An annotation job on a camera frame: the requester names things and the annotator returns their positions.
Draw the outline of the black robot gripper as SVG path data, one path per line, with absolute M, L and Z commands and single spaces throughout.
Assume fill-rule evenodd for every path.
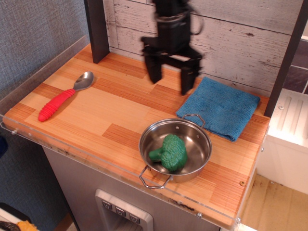
M 191 15 L 154 15 L 157 37 L 142 37 L 143 56 L 150 77 L 155 84 L 162 79 L 162 65 L 181 69 L 181 94 L 185 95 L 194 86 L 199 75 L 202 56 L 190 46 Z

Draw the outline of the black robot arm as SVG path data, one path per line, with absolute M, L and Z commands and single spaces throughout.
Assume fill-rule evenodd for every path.
M 154 19 L 157 37 L 142 37 L 142 50 L 150 80 L 162 79 L 162 65 L 181 70 L 181 93 L 193 88 L 199 75 L 202 55 L 190 46 L 191 13 L 194 9 L 187 0 L 154 0 Z

